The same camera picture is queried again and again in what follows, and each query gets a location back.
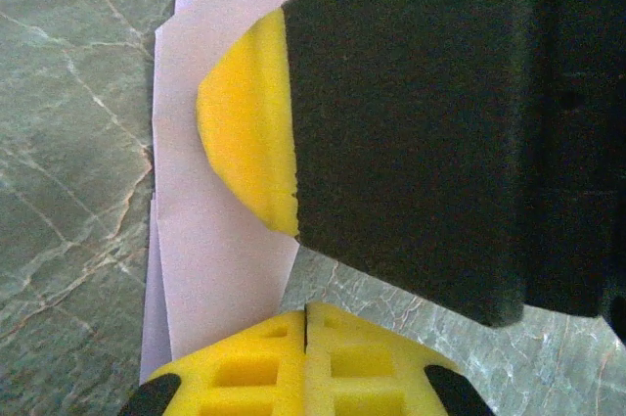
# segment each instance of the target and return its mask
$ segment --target paper sheet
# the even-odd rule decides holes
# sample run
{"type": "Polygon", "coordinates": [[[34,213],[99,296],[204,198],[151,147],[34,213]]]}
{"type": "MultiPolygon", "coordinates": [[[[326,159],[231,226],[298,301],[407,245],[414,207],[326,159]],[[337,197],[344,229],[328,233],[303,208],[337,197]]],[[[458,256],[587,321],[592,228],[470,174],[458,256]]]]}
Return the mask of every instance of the paper sheet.
{"type": "Polygon", "coordinates": [[[174,359],[271,316],[287,284],[297,243],[268,231],[213,173],[195,114],[201,80],[286,1],[181,0],[156,32],[156,223],[174,359]]]}
{"type": "Polygon", "coordinates": [[[165,293],[158,251],[157,212],[153,200],[150,205],[150,243],[148,245],[139,383],[146,382],[150,374],[170,360],[172,360],[172,351],[169,345],[165,293]]]}

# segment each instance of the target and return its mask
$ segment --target yellow foam grip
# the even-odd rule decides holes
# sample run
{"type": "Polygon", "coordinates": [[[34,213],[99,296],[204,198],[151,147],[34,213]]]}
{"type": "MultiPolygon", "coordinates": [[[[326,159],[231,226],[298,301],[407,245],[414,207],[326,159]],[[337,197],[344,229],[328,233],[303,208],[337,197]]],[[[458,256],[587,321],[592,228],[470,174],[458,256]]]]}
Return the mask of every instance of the yellow foam grip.
{"type": "Polygon", "coordinates": [[[446,416],[434,350],[324,303],[271,318],[158,369],[181,378],[164,416],[446,416]]]}
{"type": "Polygon", "coordinates": [[[199,88],[198,128],[215,172],[270,229],[297,235],[290,75],[281,9],[256,23],[199,88]]]}

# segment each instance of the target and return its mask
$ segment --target green marble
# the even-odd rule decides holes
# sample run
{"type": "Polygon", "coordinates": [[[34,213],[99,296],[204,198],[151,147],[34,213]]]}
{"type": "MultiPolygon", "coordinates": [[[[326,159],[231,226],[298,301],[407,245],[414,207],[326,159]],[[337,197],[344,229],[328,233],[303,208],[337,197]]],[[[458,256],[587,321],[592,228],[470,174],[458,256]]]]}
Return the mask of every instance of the green marble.
{"type": "MultiPolygon", "coordinates": [[[[173,0],[0,0],[0,414],[115,414],[137,385],[154,30],[173,0]]],[[[283,309],[326,300],[455,359],[508,415],[622,414],[602,320],[494,331],[302,250],[283,309]]]]}

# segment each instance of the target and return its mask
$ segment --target yellow rounded edge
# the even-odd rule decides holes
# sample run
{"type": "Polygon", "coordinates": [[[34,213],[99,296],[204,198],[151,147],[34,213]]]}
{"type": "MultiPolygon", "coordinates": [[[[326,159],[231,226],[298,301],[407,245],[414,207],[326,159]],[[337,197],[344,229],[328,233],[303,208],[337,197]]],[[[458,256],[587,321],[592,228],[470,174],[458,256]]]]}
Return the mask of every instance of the yellow rounded edge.
{"type": "Polygon", "coordinates": [[[181,378],[164,416],[303,416],[304,359],[304,312],[290,311],[169,362],[149,380],[181,378]]]}
{"type": "Polygon", "coordinates": [[[197,117],[217,175],[268,228],[295,237],[296,165],[282,9],[259,20],[202,81],[197,117]]]}

